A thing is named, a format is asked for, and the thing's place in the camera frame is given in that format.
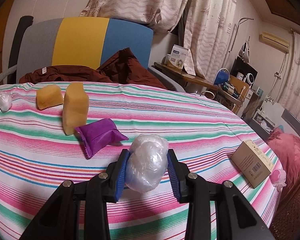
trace ceiling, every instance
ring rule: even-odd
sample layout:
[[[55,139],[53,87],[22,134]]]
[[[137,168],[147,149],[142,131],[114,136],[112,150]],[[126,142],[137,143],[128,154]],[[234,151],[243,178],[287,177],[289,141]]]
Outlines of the ceiling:
[[[288,0],[266,0],[272,14],[286,18],[300,25],[300,14]]]
[[[300,33],[300,14],[288,0],[250,0],[264,22]]]

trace barcode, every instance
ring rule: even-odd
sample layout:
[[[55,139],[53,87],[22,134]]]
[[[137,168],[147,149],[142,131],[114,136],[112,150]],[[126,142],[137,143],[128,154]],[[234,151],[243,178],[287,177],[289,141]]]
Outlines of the barcode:
[[[253,166],[252,170],[254,173],[256,173],[261,167],[261,164],[260,163],[257,163],[256,165]]]

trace gray panel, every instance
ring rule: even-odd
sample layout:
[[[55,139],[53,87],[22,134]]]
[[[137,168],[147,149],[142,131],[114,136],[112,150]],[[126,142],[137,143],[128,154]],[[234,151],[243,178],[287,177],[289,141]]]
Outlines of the gray panel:
[[[19,52],[17,82],[27,73],[51,66],[54,43],[62,20],[52,19],[27,28]]]
[[[287,109],[283,111],[281,117],[300,136],[300,122]]]
[[[157,79],[160,80],[160,82],[171,91],[176,92],[183,92],[185,93],[185,90],[175,81],[173,81],[171,78],[167,77],[165,74],[161,73],[159,70],[156,70],[154,66],[148,67],[149,72],[151,72]]]
[[[16,70],[17,70],[17,65],[14,65],[13,67],[8,68],[7,71],[0,73],[0,82],[8,75],[14,73]]]

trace patterned curtain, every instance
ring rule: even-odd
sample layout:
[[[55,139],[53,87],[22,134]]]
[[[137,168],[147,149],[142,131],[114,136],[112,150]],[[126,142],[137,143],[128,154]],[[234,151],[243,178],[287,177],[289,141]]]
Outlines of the patterned curtain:
[[[279,103],[300,122],[300,35],[294,33],[293,60]]]
[[[191,0],[184,47],[189,48],[185,70],[213,82],[229,42],[237,0]]]
[[[154,31],[172,30],[188,0],[90,0],[80,16],[129,20]]]

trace yellow stripe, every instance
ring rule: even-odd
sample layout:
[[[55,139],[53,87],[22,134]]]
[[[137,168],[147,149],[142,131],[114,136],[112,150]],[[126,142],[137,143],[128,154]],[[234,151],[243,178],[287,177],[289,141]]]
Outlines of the yellow stripe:
[[[52,65],[100,66],[108,18],[64,18],[54,44]]]

